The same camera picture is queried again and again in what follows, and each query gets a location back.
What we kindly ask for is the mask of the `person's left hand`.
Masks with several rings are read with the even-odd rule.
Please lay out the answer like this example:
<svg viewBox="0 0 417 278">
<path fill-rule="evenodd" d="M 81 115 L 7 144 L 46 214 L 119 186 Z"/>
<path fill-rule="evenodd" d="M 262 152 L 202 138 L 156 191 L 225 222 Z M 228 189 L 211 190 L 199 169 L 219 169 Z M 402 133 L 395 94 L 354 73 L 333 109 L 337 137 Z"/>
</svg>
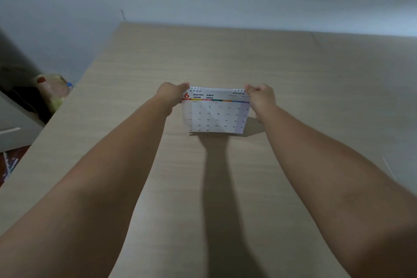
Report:
<svg viewBox="0 0 417 278">
<path fill-rule="evenodd" d="M 162 105 L 166 116 L 169 116 L 172 113 L 173 108 L 181 103 L 181 100 L 186 93 L 184 92 L 182 94 L 177 94 L 175 92 L 174 86 L 175 84 L 164 82 L 159 86 L 155 94 L 155 99 L 159 104 Z"/>
</svg>

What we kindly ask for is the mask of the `person's right hand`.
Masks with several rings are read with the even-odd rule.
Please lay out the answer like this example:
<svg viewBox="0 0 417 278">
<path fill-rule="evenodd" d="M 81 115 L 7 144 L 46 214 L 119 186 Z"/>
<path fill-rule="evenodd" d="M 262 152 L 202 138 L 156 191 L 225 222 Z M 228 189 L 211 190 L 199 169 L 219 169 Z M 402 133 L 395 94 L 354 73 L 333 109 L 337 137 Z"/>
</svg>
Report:
<svg viewBox="0 0 417 278">
<path fill-rule="evenodd" d="M 248 94 L 250 106 L 255 113 L 258 122 L 263 123 L 264 120 L 272 117 L 277 110 L 274 90 L 265 84 L 259 85 L 259 91 Z"/>
</svg>

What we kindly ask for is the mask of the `white spiral desk calendar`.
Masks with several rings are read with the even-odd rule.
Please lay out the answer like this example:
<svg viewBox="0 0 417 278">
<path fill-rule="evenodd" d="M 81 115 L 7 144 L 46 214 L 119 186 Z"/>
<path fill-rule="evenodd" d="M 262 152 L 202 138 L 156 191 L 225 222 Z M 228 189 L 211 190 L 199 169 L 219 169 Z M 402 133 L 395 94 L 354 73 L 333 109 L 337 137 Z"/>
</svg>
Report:
<svg viewBox="0 0 417 278">
<path fill-rule="evenodd" d="M 182 117 L 189 133 L 243 134 L 251 109 L 244 89 L 191 86 L 181 97 Z"/>
</svg>

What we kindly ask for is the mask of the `person's right forearm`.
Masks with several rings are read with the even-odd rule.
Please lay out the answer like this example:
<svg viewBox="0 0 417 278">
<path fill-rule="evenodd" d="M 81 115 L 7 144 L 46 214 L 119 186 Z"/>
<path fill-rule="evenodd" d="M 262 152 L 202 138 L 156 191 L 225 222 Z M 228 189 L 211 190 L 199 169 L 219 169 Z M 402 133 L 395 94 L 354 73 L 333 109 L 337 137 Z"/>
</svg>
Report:
<svg viewBox="0 0 417 278">
<path fill-rule="evenodd" d="M 253 109 L 344 270 L 352 278 L 417 278 L 417 195 L 278 106 Z"/>
</svg>

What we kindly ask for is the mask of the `person's left forearm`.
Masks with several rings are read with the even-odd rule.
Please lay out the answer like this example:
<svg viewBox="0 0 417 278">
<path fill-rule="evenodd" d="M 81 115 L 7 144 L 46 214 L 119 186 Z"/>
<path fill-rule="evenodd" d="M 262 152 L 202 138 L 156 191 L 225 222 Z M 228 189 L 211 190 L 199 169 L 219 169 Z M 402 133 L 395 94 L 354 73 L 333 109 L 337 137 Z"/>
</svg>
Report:
<svg viewBox="0 0 417 278">
<path fill-rule="evenodd" d="M 0 236 L 0 278 L 108 278 L 175 102 L 154 96 Z"/>
</svg>

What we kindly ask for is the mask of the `yellow plastic bag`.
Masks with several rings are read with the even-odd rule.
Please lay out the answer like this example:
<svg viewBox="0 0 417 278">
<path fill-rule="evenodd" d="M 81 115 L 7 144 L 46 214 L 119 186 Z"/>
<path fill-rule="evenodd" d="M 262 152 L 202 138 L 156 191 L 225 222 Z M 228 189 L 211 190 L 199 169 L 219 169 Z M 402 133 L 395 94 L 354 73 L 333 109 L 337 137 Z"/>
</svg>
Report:
<svg viewBox="0 0 417 278">
<path fill-rule="evenodd" d="M 70 94 L 68 81 L 59 74 L 41 74 L 33 82 L 52 114 L 57 112 Z"/>
</svg>

